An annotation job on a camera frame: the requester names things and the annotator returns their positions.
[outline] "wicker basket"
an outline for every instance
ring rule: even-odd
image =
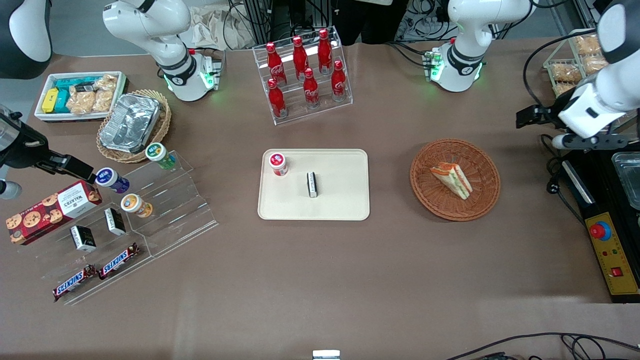
[[[136,90],[134,92],[131,92],[131,94],[151,97],[153,99],[158,100],[162,105],[160,117],[158,118],[154,126],[154,129],[153,131],[151,131],[151,135],[149,136],[150,138],[149,143],[161,142],[164,136],[167,134],[167,132],[169,132],[169,124],[171,123],[171,109],[169,108],[169,104],[166,98],[164,97],[163,94],[160,94],[159,92],[154,90]],[[126,163],[126,164],[139,163],[144,159],[146,159],[147,157],[145,156],[144,151],[138,154],[129,154],[128,152],[111,150],[102,146],[102,144],[100,143],[99,134],[102,131],[102,129],[104,129],[107,122],[109,122],[110,118],[111,118],[111,113],[107,115],[107,117],[104,119],[104,121],[100,125],[100,129],[98,129],[98,137],[96,138],[96,143],[98,144],[98,150],[100,151],[100,153],[108,159],[115,160],[119,163]]]
[[[444,161],[457,163],[471,183],[467,200],[454,194],[431,174],[430,168]],[[440,139],[425,145],[411,164],[411,187],[432,213],[453,221],[477,219],[489,212],[500,195],[500,175],[484,151],[457,139]]]

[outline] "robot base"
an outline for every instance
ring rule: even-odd
[[[207,92],[214,90],[216,85],[215,76],[210,75],[210,72],[218,71],[212,67],[207,69],[205,63],[211,63],[211,58],[202,56],[202,54],[192,55],[196,60],[196,71],[191,75],[184,85],[171,84],[169,80],[164,77],[169,90],[171,90],[175,96],[182,101],[196,101],[201,99]]]
[[[441,54],[442,59],[435,68],[426,69],[425,72],[428,71],[428,78],[440,85],[444,90],[448,90],[450,92],[463,92],[470,88],[474,81],[479,77],[480,68],[482,66],[476,67],[475,70],[472,67],[469,67],[468,69],[470,72],[467,75],[460,75],[458,70],[451,65],[448,59],[447,53],[450,47],[451,44],[446,43],[443,46],[434,48],[433,52]]]

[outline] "aluminum foil container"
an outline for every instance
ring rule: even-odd
[[[124,94],[113,108],[109,122],[100,132],[100,143],[107,149],[137,154],[145,150],[151,131],[160,117],[158,100]]]

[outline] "coca-cola bottle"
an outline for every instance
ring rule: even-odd
[[[309,67],[309,59],[305,48],[302,47],[301,37],[293,37],[293,66],[296,68],[298,81],[304,82],[305,69]]]
[[[278,82],[275,79],[269,79],[267,85],[269,85],[269,102],[273,108],[273,115],[278,119],[286,118],[289,113],[284,104],[282,90],[278,88]]]
[[[318,67],[320,74],[329,75],[333,70],[333,58],[331,54],[331,44],[329,44],[329,31],[320,29],[320,44],[318,45]]]
[[[284,74],[284,66],[282,65],[282,59],[280,55],[276,53],[276,45],[272,42],[267,43],[267,65],[269,65],[269,71],[271,71],[271,77],[278,82],[278,85],[287,84],[287,76]]]
[[[342,102],[347,97],[347,91],[344,88],[347,84],[347,77],[342,69],[342,60],[335,60],[333,66],[333,75],[331,75],[331,89],[333,92],[331,97],[335,102]]]
[[[320,106],[320,96],[318,95],[318,83],[314,78],[314,71],[310,68],[305,70],[305,83],[302,86],[305,89],[305,100],[307,107],[315,109]]]

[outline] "table surface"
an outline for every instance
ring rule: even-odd
[[[540,331],[639,343],[640,304],[609,303],[586,232],[545,191],[538,135],[553,130],[515,129],[515,113],[532,104],[522,65],[544,41],[496,41],[482,76],[460,94],[426,83],[389,47],[354,45],[346,49],[354,104],[278,127],[250,51],[228,54],[220,90],[193,103],[170,94],[149,56],[56,57],[48,72],[121,70],[130,90],[165,93],[173,118],[164,143],[193,165],[220,225],[77,306],[54,304],[33,260],[0,241],[0,358],[308,359],[337,348],[347,360],[444,359]],[[532,85],[551,99],[538,69]],[[29,123],[52,149],[95,168],[136,167],[100,155],[97,122]],[[413,195],[413,157],[448,137],[482,148],[500,172],[500,199],[479,220],[442,220]],[[271,148],[365,150],[369,218],[261,220],[260,161]],[[72,181],[32,168],[9,179],[24,193],[2,202],[5,218]],[[557,338],[495,349],[568,355]]]

